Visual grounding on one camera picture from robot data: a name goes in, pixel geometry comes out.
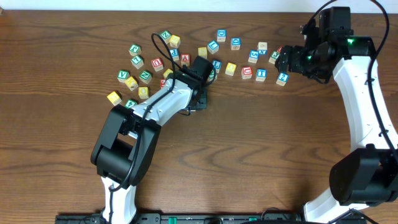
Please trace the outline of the yellow O wooden block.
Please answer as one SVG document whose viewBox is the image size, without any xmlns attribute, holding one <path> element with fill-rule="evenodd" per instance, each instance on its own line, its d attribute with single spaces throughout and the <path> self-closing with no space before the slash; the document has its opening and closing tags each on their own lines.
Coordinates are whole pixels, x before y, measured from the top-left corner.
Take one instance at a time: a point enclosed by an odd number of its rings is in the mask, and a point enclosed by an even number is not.
<svg viewBox="0 0 398 224">
<path fill-rule="evenodd" d="M 139 87 L 138 88 L 138 95 L 139 98 L 144 100 L 144 99 L 148 99 L 149 98 L 149 88 L 146 86 L 143 87 Z"/>
</svg>

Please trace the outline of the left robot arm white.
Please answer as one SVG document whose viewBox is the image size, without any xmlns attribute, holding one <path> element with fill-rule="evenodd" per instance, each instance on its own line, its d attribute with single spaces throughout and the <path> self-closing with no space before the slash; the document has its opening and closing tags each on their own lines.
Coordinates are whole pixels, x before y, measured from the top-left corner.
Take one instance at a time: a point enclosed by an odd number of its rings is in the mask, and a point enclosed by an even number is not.
<svg viewBox="0 0 398 224">
<path fill-rule="evenodd" d="M 103 181 L 106 202 L 101 223 L 132 223 L 136 187 L 152 162 L 162 126 L 176 113 L 195 104 L 214 80 L 212 69 L 181 69 L 144 102 L 114 106 L 105 121 L 90 161 Z"/>
</svg>

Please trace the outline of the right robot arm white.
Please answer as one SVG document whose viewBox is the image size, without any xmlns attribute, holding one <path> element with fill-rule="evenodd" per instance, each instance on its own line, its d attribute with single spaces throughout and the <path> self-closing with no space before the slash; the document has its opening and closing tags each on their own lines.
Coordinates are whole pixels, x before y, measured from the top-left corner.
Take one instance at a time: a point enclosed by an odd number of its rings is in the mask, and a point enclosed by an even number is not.
<svg viewBox="0 0 398 224">
<path fill-rule="evenodd" d="M 329 174 L 329 187 L 303 206 L 306 222 L 331 223 L 355 210 L 397 200 L 397 131 L 377 75 L 376 48 L 369 36 L 307 37 L 285 45 L 275 66 L 325 83 L 334 79 L 343 97 L 350 153 Z"/>
</svg>

